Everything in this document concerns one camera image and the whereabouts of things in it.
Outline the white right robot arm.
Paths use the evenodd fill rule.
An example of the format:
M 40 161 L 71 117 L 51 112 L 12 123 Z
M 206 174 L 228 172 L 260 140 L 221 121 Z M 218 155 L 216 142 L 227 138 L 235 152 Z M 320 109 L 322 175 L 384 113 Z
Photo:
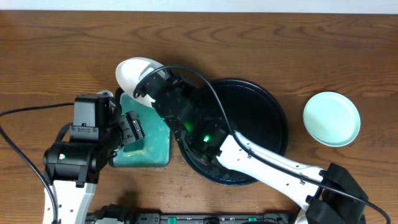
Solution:
M 167 70 L 151 75 L 143 92 L 205 178 L 225 185 L 263 182 L 300 207 L 300 222 L 362 222 L 368 196 L 344 167 L 322 169 L 285 157 L 287 120 L 265 89 L 233 79 L 196 87 Z

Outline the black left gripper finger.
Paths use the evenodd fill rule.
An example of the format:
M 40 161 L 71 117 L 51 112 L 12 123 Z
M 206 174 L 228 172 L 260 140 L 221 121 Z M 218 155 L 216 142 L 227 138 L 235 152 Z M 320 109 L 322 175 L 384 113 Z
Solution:
M 110 106 L 110 124 L 115 124 L 121 117 L 122 108 L 119 102 L 117 102 L 114 96 L 109 97 Z
M 130 145 L 145 137 L 141 122 L 133 111 L 129 111 L 120 117 L 119 128 L 122 146 Z

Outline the green yellow sponge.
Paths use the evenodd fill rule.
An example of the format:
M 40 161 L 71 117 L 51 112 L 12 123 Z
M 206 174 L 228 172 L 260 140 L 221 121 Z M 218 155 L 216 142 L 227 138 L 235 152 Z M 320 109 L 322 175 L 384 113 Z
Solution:
M 134 154 L 142 154 L 145 151 L 145 141 L 143 139 L 138 140 L 132 144 L 126 145 L 123 148 L 123 153 L 127 156 Z

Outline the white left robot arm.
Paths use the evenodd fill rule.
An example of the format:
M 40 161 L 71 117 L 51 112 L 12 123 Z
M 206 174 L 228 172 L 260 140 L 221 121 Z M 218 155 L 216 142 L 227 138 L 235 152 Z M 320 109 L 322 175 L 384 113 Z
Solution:
M 44 177 L 51 189 L 45 204 L 55 202 L 44 221 L 54 211 L 56 223 L 84 223 L 101 170 L 123 147 L 145 136 L 136 114 L 123 113 L 108 91 L 78 95 L 73 106 L 73 122 L 61 128 L 44 154 Z

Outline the white plate with green smear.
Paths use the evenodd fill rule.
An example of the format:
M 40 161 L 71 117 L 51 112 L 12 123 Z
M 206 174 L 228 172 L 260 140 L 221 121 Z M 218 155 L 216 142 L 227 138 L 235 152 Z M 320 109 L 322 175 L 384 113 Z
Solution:
M 152 107 L 153 100 L 149 95 L 145 97 L 133 97 L 134 90 L 138 83 L 156 68 L 163 67 L 163 65 L 155 60 L 144 57 L 133 57 L 121 62 L 116 67 L 116 80 L 122 90 L 127 93 L 136 102 Z

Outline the pale green plate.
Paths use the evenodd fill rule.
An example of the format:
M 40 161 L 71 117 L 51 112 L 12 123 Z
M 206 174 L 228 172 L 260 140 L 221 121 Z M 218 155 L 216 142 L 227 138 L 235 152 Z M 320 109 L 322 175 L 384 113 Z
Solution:
M 350 144 L 361 129 L 357 107 L 349 98 L 333 91 L 317 93 L 307 101 L 303 123 L 312 138 L 330 147 Z

